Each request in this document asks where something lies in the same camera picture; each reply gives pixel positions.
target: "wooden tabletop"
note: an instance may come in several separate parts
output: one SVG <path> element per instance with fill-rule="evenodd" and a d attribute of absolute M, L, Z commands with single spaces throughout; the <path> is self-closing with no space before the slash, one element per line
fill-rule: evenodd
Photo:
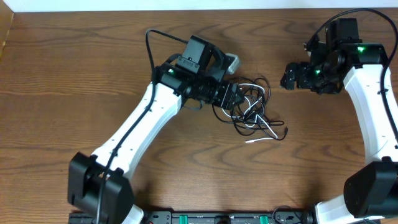
<path fill-rule="evenodd" d="M 364 166 L 347 92 L 320 96 L 279 88 L 288 63 L 308 61 L 303 43 L 341 11 L 16 14 L 0 61 L 0 222 L 67 222 L 76 209 L 67 203 L 68 163 L 78 151 L 90 155 L 102 145 L 141 100 L 150 82 L 144 34 L 151 27 L 183 39 L 200 35 L 239 55 L 237 75 L 270 80 L 266 113 L 283 119 L 289 133 L 283 141 L 245 144 L 248 138 L 219 122 L 210 106 L 182 109 L 131 180 L 138 206 L 273 210 L 342 194 L 345 180 Z M 398 22 L 398 9 L 382 11 Z M 391 51 L 387 22 L 369 13 L 352 16 L 365 42 Z M 155 34 L 150 44 L 156 65 L 184 48 Z M 391 70 L 397 90 L 398 59 Z"/>

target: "gray connector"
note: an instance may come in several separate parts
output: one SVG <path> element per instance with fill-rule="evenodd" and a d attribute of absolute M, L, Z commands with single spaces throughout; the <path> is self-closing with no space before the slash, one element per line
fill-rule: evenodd
<path fill-rule="evenodd" d="M 241 66 L 241 61 L 239 60 L 239 57 L 235 54 L 226 53 L 225 55 L 234 58 L 234 61 L 231 63 L 225 73 L 227 75 L 233 75 L 235 71 L 239 68 L 239 66 Z"/>

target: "green clip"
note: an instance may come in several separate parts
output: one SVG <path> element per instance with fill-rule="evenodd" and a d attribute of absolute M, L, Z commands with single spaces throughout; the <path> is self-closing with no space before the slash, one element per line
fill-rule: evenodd
<path fill-rule="evenodd" d="M 268 216 L 260 216 L 260 224 L 269 224 Z"/>
<path fill-rule="evenodd" d="M 188 224 L 188 215 L 180 215 L 180 224 Z"/>

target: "green indicator light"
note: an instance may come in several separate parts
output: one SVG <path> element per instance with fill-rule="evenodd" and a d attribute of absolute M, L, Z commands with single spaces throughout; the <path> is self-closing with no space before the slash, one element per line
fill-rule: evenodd
<path fill-rule="evenodd" d="M 362 53 L 365 50 L 365 47 L 358 47 L 358 51 Z"/>

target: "white wall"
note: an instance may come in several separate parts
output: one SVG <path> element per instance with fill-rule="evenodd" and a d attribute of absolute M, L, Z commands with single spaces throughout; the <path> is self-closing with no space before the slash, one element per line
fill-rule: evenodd
<path fill-rule="evenodd" d="M 398 7 L 398 0 L 4 0 L 4 2 L 14 12 Z"/>

